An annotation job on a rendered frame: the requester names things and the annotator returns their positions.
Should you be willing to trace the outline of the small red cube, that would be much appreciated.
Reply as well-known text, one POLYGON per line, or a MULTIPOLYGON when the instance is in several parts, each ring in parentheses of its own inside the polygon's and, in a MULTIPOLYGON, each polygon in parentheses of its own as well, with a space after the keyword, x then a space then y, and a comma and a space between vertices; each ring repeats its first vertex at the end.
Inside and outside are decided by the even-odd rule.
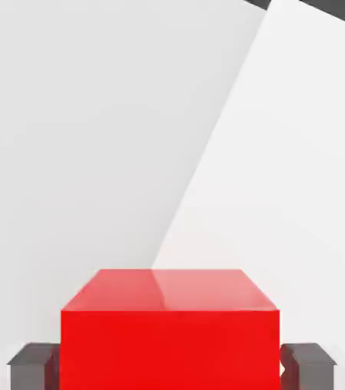
POLYGON ((59 390, 280 390, 280 312, 241 270, 100 270, 61 311, 59 390))

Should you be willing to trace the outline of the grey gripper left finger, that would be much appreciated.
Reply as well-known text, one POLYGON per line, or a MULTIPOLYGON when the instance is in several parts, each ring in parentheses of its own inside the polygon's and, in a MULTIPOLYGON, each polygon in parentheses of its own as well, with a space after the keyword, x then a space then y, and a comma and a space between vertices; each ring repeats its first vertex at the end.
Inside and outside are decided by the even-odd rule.
POLYGON ((59 390, 60 344, 30 342, 7 363, 9 390, 59 390))

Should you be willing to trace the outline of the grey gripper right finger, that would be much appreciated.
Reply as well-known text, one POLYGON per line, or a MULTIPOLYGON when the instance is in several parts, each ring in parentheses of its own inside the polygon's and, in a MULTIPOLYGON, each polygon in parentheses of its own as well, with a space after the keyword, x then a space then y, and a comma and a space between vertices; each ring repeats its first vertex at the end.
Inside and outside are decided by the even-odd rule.
POLYGON ((345 390, 345 362, 335 347, 284 343, 280 365, 280 390, 345 390))

